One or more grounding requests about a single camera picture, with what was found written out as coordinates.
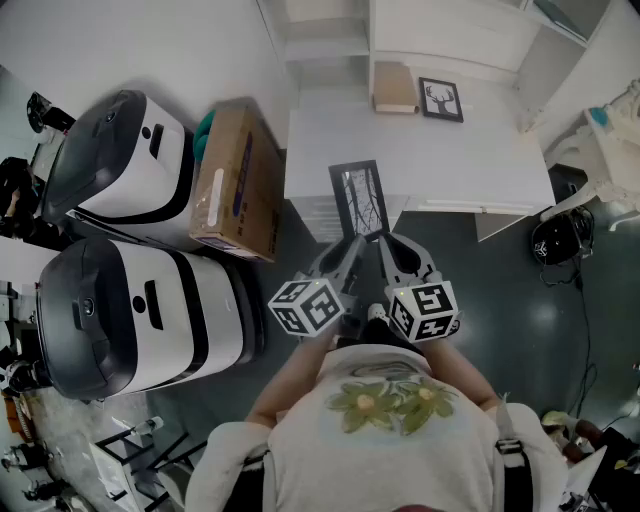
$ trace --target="framed picture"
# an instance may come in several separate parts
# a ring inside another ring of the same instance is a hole
[[[375,160],[329,167],[344,238],[372,242],[389,231],[389,218]]]
[[[422,114],[448,121],[464,121],[456,84],[432,78],[420,78]]]

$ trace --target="tiled floor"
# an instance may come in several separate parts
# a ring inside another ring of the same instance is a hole
[[[589,207],[597,229],[594,255],[584,261],[583,277],[598,379],[583,416],[603,426],[621,414],[639,380],[631,366],[640,359],[640,223],[609,233],[610,209],[598,200]],[[427,248],[438,269],[452,281],[465,312],[462,328],[452,340],[456,346],[497,391],[510,391],[512,401],[543,413],[573,402],[584,369],[586,327],[578,290],[548,288],[539,279],[540,268],[529,248],[536,224],[536,218],[525,219],[478,244],[472,215],[406,212],[396,231]],[[319,250],[290,204],[281,233],[277,263],[256,268],[265,303]],[[367,302],[383,298],[376,252],[375,246],[368,247],[357,284]],[[95,468],[83,454],[88,453],[88,440],[116,429],[111,416],[135,423],[159,414],[172,425],[165,434],[186,430],[194,444],[221,422],[242,419],[296,344],[269,314],[266,332],[267,349],[254,363],[147,394],[108,399],[104,411],[61,399],[52,390],[38,393],[38,407],[46,412],[38,425],[50,446],[64,453],[60,462],[71,483],[99,509],[108,510]],[[626,435],[640,436],[639,419],[625,419],[616,426]]]

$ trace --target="teal cloth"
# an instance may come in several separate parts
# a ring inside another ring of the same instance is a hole
[[[196,159],[196,162],[202,162],[202,159],[204,158],[204,150],[207,147],[209,132],[211,131],[211,125],[213,124],[213,118],[215,116],[215,110],[209,112],[200,122],[198,129],[193,136],[193,156]]]

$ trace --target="deer head picture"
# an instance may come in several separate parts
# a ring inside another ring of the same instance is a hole
[[[422,113],[424,116],[463,121],[455,84],[420,78],[420,92],[422,93]]]

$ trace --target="white t-shirt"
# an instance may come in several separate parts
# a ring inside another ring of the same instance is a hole
[[[273,430],[228,423],[211,433],[187,512],[223,510],[243,461],[265,442],[279,512],[490,512],[495,409],[483,412],[429,374],[424,358],[401,348],[329,353],[316,387]],[[555,512],[566,465],[531,409],[508,410],[531,463],[534,510]]]

